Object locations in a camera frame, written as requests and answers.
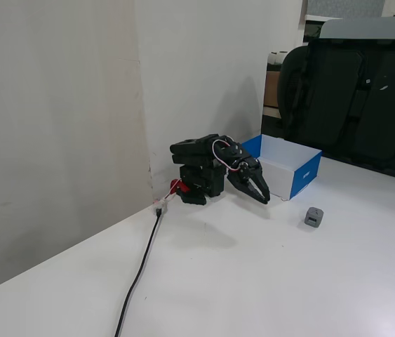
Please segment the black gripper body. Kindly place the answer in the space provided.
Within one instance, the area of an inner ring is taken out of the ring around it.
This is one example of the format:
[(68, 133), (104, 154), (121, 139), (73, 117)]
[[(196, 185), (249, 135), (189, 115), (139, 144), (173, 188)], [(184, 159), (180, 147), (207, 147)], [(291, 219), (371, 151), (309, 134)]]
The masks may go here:
[(250, 171), (260, 164), (242, 144), (230, 137), (214, 141), (214, 157), (227, 169), (227, 175), (230, 171)]

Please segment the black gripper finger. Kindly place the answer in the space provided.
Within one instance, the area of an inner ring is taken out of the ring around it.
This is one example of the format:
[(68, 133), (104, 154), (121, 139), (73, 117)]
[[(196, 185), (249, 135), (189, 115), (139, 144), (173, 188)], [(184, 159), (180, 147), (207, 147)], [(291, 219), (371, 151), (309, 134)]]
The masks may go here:
[(230, 171), (228, 173), (228, 181), (240, 192), (254, 199), (253, 185), (250, 180), (250, 171)]
[(262, 167), (258, 164), (255, 168), (250, 170), (250, 180), (253, 185), (254, 199), (260, 203), (268, 203), (270, 201), (270, 191), (262, 175)]

